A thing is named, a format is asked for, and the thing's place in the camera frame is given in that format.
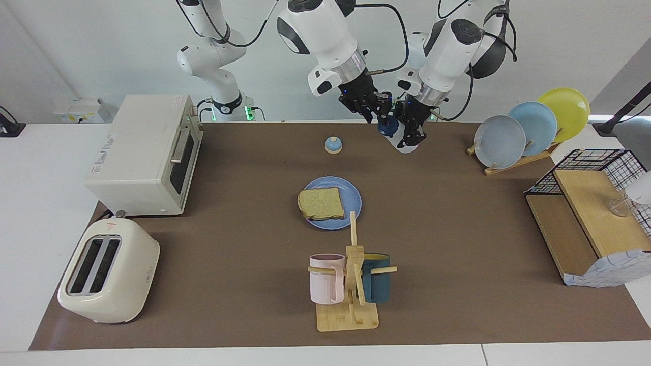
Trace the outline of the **squeeze bottle with blue cap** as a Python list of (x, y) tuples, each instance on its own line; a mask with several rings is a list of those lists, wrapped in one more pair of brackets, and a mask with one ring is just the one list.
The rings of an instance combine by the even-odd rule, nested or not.
[(378, 122), (377, 130), (388, 140), (389, 144), (395, 150), (403, 155), (408, 155), (409, 153), (414, 152), (418, 148), (419, 144), (413, 144), (413, 139), (410, 139), (409, 141), (407, 139), (408, 144), (414, 146), (414, 149), (398, 149), (398, 141), (400, 139), (398, 135), (398, 121), (399, 120), (394, 116), (388, 116), (384, 122)]

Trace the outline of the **slice of bread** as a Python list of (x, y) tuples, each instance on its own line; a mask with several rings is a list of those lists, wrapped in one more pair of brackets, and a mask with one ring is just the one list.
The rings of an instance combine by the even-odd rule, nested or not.
[(309, 220), (343, 219), (345, 216), (339, 188), (314, 188), (299, 192), (298, 207)]

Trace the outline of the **grey-blue plate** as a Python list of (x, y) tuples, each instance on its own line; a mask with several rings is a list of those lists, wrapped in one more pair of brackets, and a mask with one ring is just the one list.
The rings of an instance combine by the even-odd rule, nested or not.
[(488, 168), (507, 169), (523, 156), (525, 133), (519, 123), (496, 115), (479, 125), (474, 136), (475, 155)]

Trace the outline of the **blue round plate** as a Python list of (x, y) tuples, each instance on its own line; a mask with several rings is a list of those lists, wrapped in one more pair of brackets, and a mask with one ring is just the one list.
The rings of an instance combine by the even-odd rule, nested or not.
[(332, 188), (336, 187), (339, 190), (340, 200), (345, 211), (343, 219), (327, 219), (327, 220), (310, 220), (306, 219), (308, 223), (316, 228), (326, 231), (337, 231), (344, 229), (350, 225), (349, 213), (355, 211), (356, 217), (361, 214), (362, 199), (358, 189), (346, 179), (336, 176), (319, 177), (308, 183), (305, 189), (318, 189), (318, 188)]

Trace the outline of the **light blue plate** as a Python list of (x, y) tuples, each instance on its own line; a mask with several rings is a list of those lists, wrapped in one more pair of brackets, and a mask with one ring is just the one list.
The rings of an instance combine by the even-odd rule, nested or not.
[(556, 137), (557, 123), (553, 111), (546, 105), (529, 101), (513, 107), (507, 116), (515, 119), (525, 133), (524, 156), (545, 151)]

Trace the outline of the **yellow plate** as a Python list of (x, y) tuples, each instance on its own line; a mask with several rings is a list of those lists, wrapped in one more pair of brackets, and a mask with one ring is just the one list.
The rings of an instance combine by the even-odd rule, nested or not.
[(579, 134), (586, 127), (590, 105), (578, 90), (569, 87), (551, 89), (536, 99), (549, 107), (556, 117), (554, 144), (565, 142)]

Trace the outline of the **dark teal mug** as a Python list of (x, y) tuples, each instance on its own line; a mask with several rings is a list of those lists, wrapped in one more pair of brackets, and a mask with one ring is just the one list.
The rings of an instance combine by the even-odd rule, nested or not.
[(390, 266), (390, 256), (385, 253), (365, 253), (361, 266), (361, 279), (365, 301), (367, 303), (383, 303), (389, 300), (390, 273), (372, 274), (372, 269)]

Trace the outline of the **pink mug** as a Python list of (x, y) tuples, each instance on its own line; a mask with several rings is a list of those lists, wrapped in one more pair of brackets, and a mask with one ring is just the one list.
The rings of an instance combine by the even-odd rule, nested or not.
[(331, 269), (333, 274), (310, 273), (311, 301), (318, 305), (335, 305), (344, 301), (346, 257), (339, 253), (318, 253), (309, 258), (313, 268)]

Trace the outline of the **wooden mug tree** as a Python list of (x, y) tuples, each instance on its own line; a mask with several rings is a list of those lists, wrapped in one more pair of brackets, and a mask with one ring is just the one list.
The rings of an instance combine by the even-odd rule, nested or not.
[[(320, 332), (375, 329), (379, 326), (377, 305), (365, 301), (361, 266), (365, 250), (357, 241), (356, 213), (349, 214), (351, 244), (346, 246), (344, 269), (344, 301), (335, 305), (316, 305), (316, 326)], [(333, 274), (331, 269), (308, 266), (309, 273)]]

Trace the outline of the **clear glass cup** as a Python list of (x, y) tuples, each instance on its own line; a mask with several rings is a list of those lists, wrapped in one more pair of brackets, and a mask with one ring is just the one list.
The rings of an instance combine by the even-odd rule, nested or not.
[(636, 211), (635, 203), (626, 195), (607, 200), (605, 206), (618, 217), (628, 217)]

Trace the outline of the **white checked cloth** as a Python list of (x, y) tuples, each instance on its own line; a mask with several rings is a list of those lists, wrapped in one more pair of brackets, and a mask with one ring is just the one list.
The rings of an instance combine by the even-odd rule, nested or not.
[(641, 249), (612, 253), (596, 262), (584, 274), (563, 273), (567, 286), (617, 287), (651, 275), (651, 252)]

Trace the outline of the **white toaster oven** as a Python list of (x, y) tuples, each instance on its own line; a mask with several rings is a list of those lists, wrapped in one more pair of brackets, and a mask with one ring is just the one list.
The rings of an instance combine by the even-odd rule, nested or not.
[(114, 213), (182, 214), (203, 136), (189, 95), (127, 95), (84, 186)]

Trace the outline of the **white power strip box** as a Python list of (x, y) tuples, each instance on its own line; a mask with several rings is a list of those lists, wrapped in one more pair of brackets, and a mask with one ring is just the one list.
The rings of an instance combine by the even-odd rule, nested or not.
[(53, 115), (59, 123), (104, 124), (111, 117), (99, 98), (79, 98), (56, 104)]

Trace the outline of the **cream two-slot toaster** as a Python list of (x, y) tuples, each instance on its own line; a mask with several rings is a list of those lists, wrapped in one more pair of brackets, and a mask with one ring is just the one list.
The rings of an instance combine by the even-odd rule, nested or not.
[(84, 232), (56, 298), (97, 323), (125, 323), (144, 307), (160, 259), (160, 244), (135, 221), (102, 219)]

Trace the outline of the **black table clamp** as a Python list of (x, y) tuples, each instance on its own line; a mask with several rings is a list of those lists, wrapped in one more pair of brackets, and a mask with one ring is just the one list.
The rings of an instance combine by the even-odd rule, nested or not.
[(26, 123), (16, 120), (12, 113), (0, 106), (0, 137), (18, 137), (25, 130)]

